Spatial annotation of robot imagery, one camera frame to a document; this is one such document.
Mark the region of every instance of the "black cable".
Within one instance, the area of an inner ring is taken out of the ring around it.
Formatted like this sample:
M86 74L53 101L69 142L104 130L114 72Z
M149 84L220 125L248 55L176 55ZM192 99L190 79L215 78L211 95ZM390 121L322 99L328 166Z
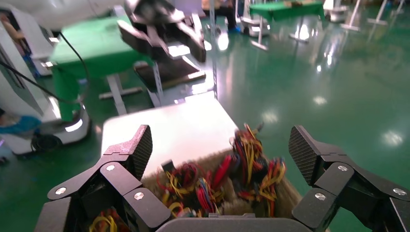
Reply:
M0 60L0 65L4 66L5 68L9 69L10 71L12 71L14 74L22 77L23 79L25 79L26 81L28 81L30 84L36 86L37 88L41 89L44 93L50 95L51 97L57 99L59 102L63 102L66 104L82 104L82 101L84 100L86 93L88 91L89 88L89 72L88 72L88 68L84 62L84 60L81 58L80 54L78 54L78 52L73 48L73 46L70 44L70 42L68 42L68 40L65 38L65 36L61 33L60 36L63 38L63 40L67 43L67 45L74 51L74 53L77 55L77 57L80 59L81 63L84 66L84 70L86 72L86 80L87 80L87 86L86 86L86 90L84 90L83 94L81 94L78 99L74 100L74 101L68 101L62 98L57 97L54 93L50 92L48 89L44 88L43 86L35 83L34 81L30 80L28 77L26 77L25 75L23 75L22 73L20 73L19 71L17 71L15 68L11 67L10 65L4 63L3 61Z
M78 101L82 102L85 98L86 95L88 93L88 89L89 89L89 84L90 84L90 74L87 68L86 63L84 62L83 58L80 56L80 54L78 54L77 50L74 49L74 47L71 45L70 42L68 42L68 40L65 38L65 36L63 35L63 33L60 33L60 36L63 38L63 40L67 43L67 45L72 49L72 51L77 55L77 57L80 59L81 64L83 64L84 67L84 71L86 72L86 80L87 80L87 85L86 85L86 89L83 91L83 93L78 97Z

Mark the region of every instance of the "white panel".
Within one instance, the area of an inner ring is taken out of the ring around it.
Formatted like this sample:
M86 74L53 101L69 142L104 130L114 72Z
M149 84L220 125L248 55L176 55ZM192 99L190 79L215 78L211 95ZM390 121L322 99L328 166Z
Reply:
M0 46L2 47L4 53L8 56L9 60L13 63L14 67L23 75L35 81L26 63L18 52L14 42L1 23ZM31 92L39 107L43 111L46 110L46 108L48 107L48 100L45 98L41 90L34 87L27 81L24 82L26 84L27 90ZM0 105L2 109L10 113L39 116L39 113L37 111L35 111L13 91L9 82L5 79L2 73L0 73Z

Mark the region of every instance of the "green table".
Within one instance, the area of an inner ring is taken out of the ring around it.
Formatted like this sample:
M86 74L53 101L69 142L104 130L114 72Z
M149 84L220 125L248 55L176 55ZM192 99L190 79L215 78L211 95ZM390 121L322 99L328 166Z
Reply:
M152 64L148 57L139 54L122 41L117 26L118 20L129 22L126 16L94 19L64 28L62 31L84 60L90 78L112 77L113 74L131 68L137 61ZM61 38L59 40L60 43L57 44L49 59L54 64L52 67L54 85L58 97L74 101L80 91L78 81L86 77L85 70L72 49L64 40ZM72 120L73 110L80 108L79 104L63 102L59 103L59 107L61 118L64 121Z
M283 1L253 4L249 7L249 14L260 15L262 18L265 18L268 23L293 17L301 17L300 25L302 25L303 16L305 15L318 15L321 20L324 20L323 3L321 1L306 2L298 7L285 6ZM260 20L259 28L263 28L262 26L263 20ZM307 40L301 39L299 35L291 35L291 37L307 43ZM258 42L252 41L252 43L261 49L267 50L266 46L262 45L261 42L262 30L259 31Z

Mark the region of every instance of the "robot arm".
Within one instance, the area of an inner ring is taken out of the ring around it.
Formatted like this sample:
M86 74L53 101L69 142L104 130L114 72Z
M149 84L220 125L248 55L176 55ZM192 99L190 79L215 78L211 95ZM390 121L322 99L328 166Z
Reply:
M60 30L70 24L99 16L124 0L0 0L0 7L15 7L32 15L46 29Z

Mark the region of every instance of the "green floor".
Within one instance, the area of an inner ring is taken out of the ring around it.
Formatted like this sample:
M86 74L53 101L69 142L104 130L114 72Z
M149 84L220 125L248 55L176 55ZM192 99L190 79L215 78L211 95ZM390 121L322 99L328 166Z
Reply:
M406 13L394 19L388 10L384 18L389 26L376 27L374 33L366 17L375 17L377 9L361 12L360 33L338 25L323 30L316 18L309 17L302 28L304 34L313 34L309 44L289 40L298 20L285 21L275 24L264 39L269 52L250 45L249 37L229 36L228 48L218 58L219 101L238 126L265 122L260 135L265 153L286 159L286 176L301 193L309 187L287 145L295 124L319 141L342 147L360 166L410 188L410 15ZM122 81L125 86L142 85L134 76ZM51 80L44 84L52 88ZM0 167L1 231L32 231L47 192L98 160L103 122L116 116L116 110L112 100L91 104L109 89L101 80L92 86L85 105L93 125L85 140L19 160L0 147L0 154L11 160ZM146 92L124 101L129 112L152 107ZM331 229L368 231L346 210L340 210Z

